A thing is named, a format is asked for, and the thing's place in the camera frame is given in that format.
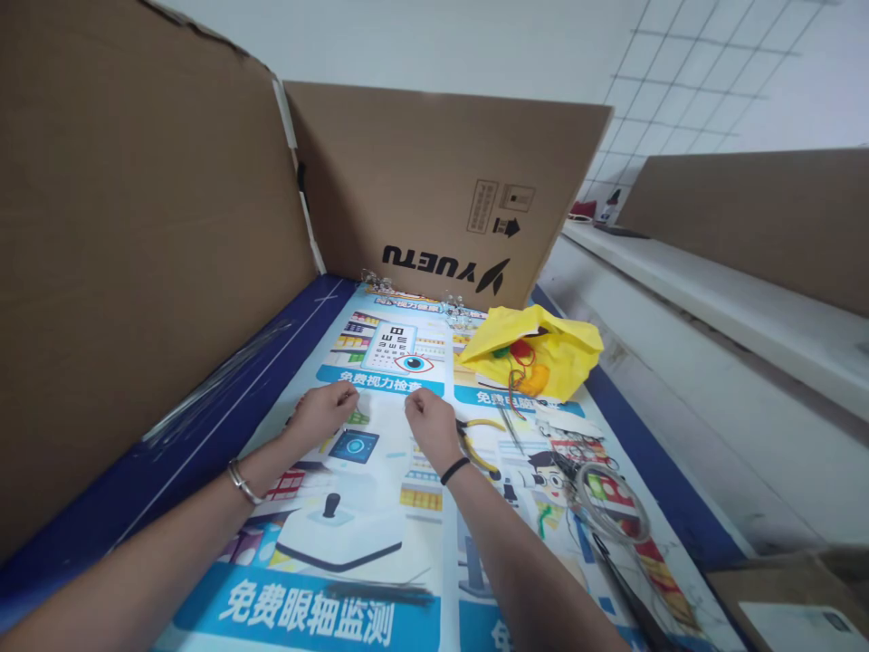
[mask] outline silver bracelet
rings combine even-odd
[[[234,457],[229,461],[229,466],[226,467],[226,470],[229,471],[229,477],[232,478],[233,484],[242,490],[242,494],[247,496],[247,499],[251,503],[254,505],[265,503],[262,498],[251,491],[251,488],[247,485],[247,480],[242,478],[242,475],[238,472],[238,457]]]

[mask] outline white wall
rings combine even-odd
[[[599,203],[651,155],[869,142],[865,0],[164,4],[282,79],[611,104]]]
[[[597,102],[644,0],[167,0],[282,79]]]
[[[632,27],[585,201],[624,204],[652,155],[869,142],[865,0],[649,0]]]

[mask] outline yellow plastic bag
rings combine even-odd
[[[527,337],[539,332],[540,327],[548,333]],[[493,308],[459,356],[459,362],[506,387],[511,369],[521,366],[512,355],[495,358],[492,353],[522,338],[534,349],[535,364],[549,369],[549,380],[540,394],[561,402],[569,400],[586,381],[604,350],[594,324],[554,317],[538,305],[523,311]]]

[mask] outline white ledge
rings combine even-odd
[[[869,421],[869,320],[656,240],[571,223],[562,234]]]

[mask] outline yuetu logo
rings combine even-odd
[[[459,269],[459,262],[455,258],[450,258],[449,256],[439,256],[437,254],[429,254],[428,252],[420,252],[419,260],[415,262],[415,259],[415,249],[408,249],[404,259],[402,259],[400,247],[387,244],[387,246],[383,248],[384,263],[397,265],[399,267],[409,267],[410,269],[419,270],[420,272],[436,273],[441,276],[446,274],[450,278],[453,278],[456,271]],[[509,262],[510,258],[505,258],[500,263],[494,265],[491,269],[486,270],[482,275],[480,282],[477,283],[475,292],[482,292],[491,285],[492,292],[497,294],[501,289],[501,284],[504,282],[504,268]],[[460,281],[467,280],[473,283],[476,281],[473,276],[473,272],[476,268],[477,263],[468,263],[462,273],[455,276],[455,278]]]

